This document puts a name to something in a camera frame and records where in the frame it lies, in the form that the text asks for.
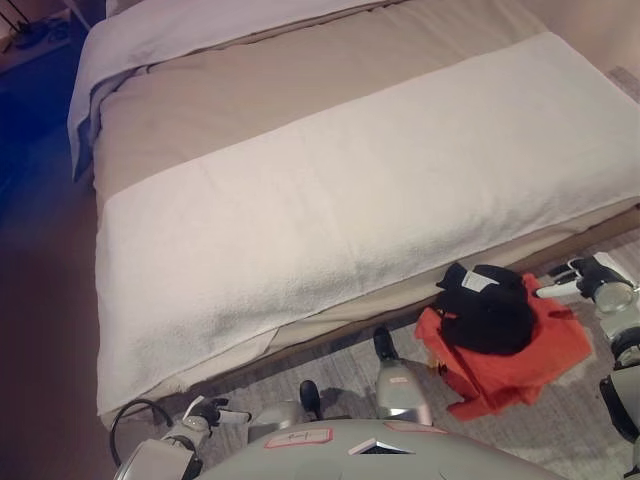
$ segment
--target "fabric pile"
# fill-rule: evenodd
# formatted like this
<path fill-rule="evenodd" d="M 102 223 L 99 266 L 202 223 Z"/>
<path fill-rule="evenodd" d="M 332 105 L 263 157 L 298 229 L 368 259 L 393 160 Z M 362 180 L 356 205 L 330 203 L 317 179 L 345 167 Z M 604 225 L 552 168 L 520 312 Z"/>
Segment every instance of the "fabric pile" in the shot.
<path fill-rule="evenodd" d="M 540 285 L 531 274 L 454 264 L 438 286 L 444 292 L 422 313 L 416 337 L 463 397 L 448 407 L 459 420 L 533 404 L 544 385 L 591 351 L 570 309 L 535 297 Z"/>

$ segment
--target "black shoe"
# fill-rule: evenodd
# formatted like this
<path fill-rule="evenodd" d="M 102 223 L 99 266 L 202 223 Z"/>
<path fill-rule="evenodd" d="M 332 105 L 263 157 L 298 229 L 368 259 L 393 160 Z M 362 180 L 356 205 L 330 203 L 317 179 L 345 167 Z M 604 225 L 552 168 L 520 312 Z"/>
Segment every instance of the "black shoe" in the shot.
<path fill-rule="evenodd" d="M 316 420 L 322 420 L 320 394 L 318 393 L 318 387 L 311 380 L 305 380 L 300 384 L 300 403 L 305 412 L 313 413 L 316 416 Z"/>
<path fill-rule="evenodd" d="M 378 327 L 373 333 L 373 345 L 376 348 L 378 358 L 382 360 L 398 360 L 398 352 L 393 346 L 393 339 L 389 330 L 385 327 Z"/>

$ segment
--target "beige bedsheet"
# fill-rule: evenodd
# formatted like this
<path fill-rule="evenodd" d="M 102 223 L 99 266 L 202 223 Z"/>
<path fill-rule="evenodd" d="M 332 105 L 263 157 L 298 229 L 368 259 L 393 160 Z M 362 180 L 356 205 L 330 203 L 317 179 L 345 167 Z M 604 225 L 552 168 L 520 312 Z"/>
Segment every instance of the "beige bedsheet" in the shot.
<path fill-rule="evenodd" d="M 94 150 L 99 208 L 154 173 L 544 30 L 517 1 L 408 0 L 140 69 L 101 107 L 102 131 Z M 636 202 L 544 229 L 467 262 L 509 264 Z M 147 396 L 184 391 L 288 345 L 417 302 L 435 292 L 442 270 L 258 336 L 167 379 Z"/>

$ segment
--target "gray carpet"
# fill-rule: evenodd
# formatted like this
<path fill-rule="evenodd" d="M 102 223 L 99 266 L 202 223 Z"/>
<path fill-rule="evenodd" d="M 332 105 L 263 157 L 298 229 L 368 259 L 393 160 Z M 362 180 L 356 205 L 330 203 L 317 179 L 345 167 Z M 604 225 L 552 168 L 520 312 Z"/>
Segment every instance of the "gray carpet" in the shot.
<path fill-rule="evenodd" d="M 616 237 L 577 255 L 608 251 L 636 278 L 640 278 L 640 230 Z M 542 275 L 551 265 L 533 273 Z M 468 435 L 507 452 L 542 465 L 574 480 L 619 480 L 629 470 L 631 445 L 611 426 L 600 397 L 598 382 L 613 363 L 608 343 L 599 329 L 592 304 L 579 296 L 568 301 L 579 315 L 593 343 L 593 353 L 582 364 L 548 386 L 538 402 L 509 408 L 499 416 L 461 423 L 447 411 L 459 399 L 438 376 L 423 366 L 424 347 L 414 339 L 413 318 L 388 325 L 398 353 L 422 382 L 431 402 L 434 422 L 450 431 Z M 264 405 L 295 399 L 299 383 L 312 379 L 321 390 L 328 416 L 348 414 L 353 418 L 374 416 L 374 382 L 378 360 L 370 340 L 371 330 L 340 342 L 324 345 L 258 371 L 242 379 L 209 382 L 184 398 L 172 398 L 166 405 L 172 412 L 183 410 L 196 394 L 225 396 L 235 409 L 258 413 Z M 121 426 L 118 442 L 122 455 L 147 435 L 159 435 L 163 427 L 139 420 Z M 242 448 L 246 427 L 221 427 L 203 450 L 210 467 Z"/>

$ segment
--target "dark floor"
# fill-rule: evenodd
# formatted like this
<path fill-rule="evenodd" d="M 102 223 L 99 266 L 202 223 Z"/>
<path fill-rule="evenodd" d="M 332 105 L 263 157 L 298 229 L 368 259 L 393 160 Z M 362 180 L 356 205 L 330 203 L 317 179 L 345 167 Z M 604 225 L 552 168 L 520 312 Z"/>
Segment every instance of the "dark floor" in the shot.
<path fill-rule="evenodd" d="M 4 145 L 0 179 L 1 479 L 112 478 L 95 413 L 95 199 L 63 126 Z"/>

